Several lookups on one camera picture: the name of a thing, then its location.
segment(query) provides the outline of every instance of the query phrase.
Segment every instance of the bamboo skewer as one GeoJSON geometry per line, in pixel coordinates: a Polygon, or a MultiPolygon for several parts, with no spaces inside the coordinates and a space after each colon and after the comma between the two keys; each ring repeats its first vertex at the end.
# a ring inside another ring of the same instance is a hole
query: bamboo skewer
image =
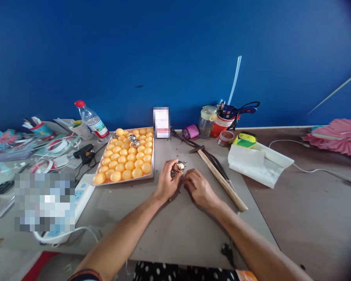
{"type": "Polygon", "coordinates": [[[218,180],[220,185],[225,189],[226,193],[229,195],[229,197],[232,199],[234,204],[237,206],[240,212],[247,211],[248,208],[247,206],[243,203],[243,201],[238,197],[238,195],[234,192],[234,190],[231,188],[229,183],[222,177],[222,175],[219,173],[219,171],[213,166],[211,161],[207,158],[207,156],[204,154],[202,150],[198,150],[198,153],[200,157],[204,160],[204,162],[207,164],[209,169],[211,170],[212,174],[214,177],[218,180]]]}

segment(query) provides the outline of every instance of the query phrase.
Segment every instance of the blue wall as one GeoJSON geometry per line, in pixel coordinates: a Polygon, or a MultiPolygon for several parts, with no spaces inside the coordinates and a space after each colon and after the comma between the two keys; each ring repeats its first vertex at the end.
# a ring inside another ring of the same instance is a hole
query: blue wall
{"type": "Polygon", "coordinates": [[[259,100],[239,126],[351,119],[351,3],[0,0],[0,129],[78,118],[82,99],[109,129],[198,122],[202,105],[259,100]]]}

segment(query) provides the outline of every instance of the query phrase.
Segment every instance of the forearm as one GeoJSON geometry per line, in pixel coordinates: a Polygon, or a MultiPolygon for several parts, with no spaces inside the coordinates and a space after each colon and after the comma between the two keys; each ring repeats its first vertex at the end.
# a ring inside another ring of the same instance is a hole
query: forearm
{"type": "Polygon", "coordinates": [[[153,194],[105,235],[76,269],[94,269],[112,280],[128,259],[148,223],[164,202],[153,194]]]}
{"type": "Polygon", "coordinates": [[[312,280],[295,263],[219,200],[208,211],[226,229],[259,281],[312,280]]]}

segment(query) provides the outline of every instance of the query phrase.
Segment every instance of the white tray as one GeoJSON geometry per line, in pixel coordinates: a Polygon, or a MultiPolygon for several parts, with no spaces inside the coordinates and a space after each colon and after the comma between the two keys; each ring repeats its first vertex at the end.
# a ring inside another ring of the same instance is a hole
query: white tray
{"type": "MultiPolygon", "coordinates": [[[[148,128],[152,128],[152,129],[153,129],[153,127],[144,127],[144,128],[124,129],[124,131],[128,131],[129,133],[131,133],[133,130],[148,129],[148,128]]],[[[110,137],[110,139],[109,139],[109,141],[108,141],[108,144],[110,143],[110,141],[111,141],[112,139],[113,139],[113,134],[112,134],[112,136],[110,137]]],[[[98,171],[100,170],[101,161],[104,159],[104,153],[103,153],[103,155],[101,156],[100,163],[99,163],[99,166],[97,167],[97,170],[96,170],[95,175],[98,174],[98,171]]],[[[118,181],[118,182],[115,182],[115,183],[114,183],[114,182],[111,182],[111,181],[106,182],[106,180],[105,180],[105,182],[102,183],[102,184],[96,185],[96,184],[92,183],[92,185],[94,185],[94,186],[102,186],[102,185],[110,185],[110,184],[116,184],[116,183],[124,183],[124,182],[136,181],[136,180],[143,180],[143,179],[146,179],[146,178],[153,178],[153,176],[154,176],[154,159],[155,159],[154,155],[155,155],[155,137],[154,137],[154,135],[153,135],[153,136],[152,136],[151,172],[150,172],[149,174],[147,174],[147,175],[145,175],[145,176],[141,176],[141,177],[139,177],[139,178],[133,178],[133,179],[131,179],[131,180],[126,180],[126,181],[121,180],[121,181],[118,181]]]]}

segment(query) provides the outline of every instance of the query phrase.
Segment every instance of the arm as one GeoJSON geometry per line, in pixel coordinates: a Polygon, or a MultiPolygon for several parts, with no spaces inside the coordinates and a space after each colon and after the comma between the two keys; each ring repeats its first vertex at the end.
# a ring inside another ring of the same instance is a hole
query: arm
{"type": "Polygon", "coordinates": [[[176,192],[183,173],[178,173],[172,180],[170,171],[177,162],[178,159],[165,162],[157,190],[115,225],[88,253],[75,272],[93,269],[103,280],[113,280],[134,250],[152,217],[176,192]]]}
{"type": "Polygon", "coordinates": [[[195,202],[226,229],[259,281],[312,280],[221,201],[198,170],[187,171],[185,185],[195,202]]]}

